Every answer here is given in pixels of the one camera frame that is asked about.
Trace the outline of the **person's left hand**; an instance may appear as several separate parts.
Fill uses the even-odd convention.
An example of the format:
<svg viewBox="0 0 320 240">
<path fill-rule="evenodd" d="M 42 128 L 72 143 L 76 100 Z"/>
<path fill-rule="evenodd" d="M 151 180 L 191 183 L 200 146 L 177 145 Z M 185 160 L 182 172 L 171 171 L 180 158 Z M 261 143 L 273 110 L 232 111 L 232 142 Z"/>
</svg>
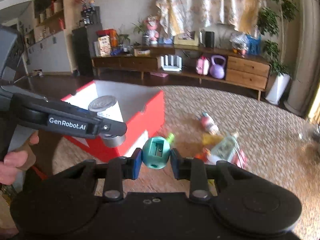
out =
<svg viewBox="0 0 320 240">
<path fill-rule="evenodd" d="M 1 161 L 1 184 L 12 184 L 21 171 L 26 171 L 36 162 L 36 156 L 30 148 L 39 143 L 39 133 L 34 132 L 18 149 L 7 153 Z"/>
</svg>

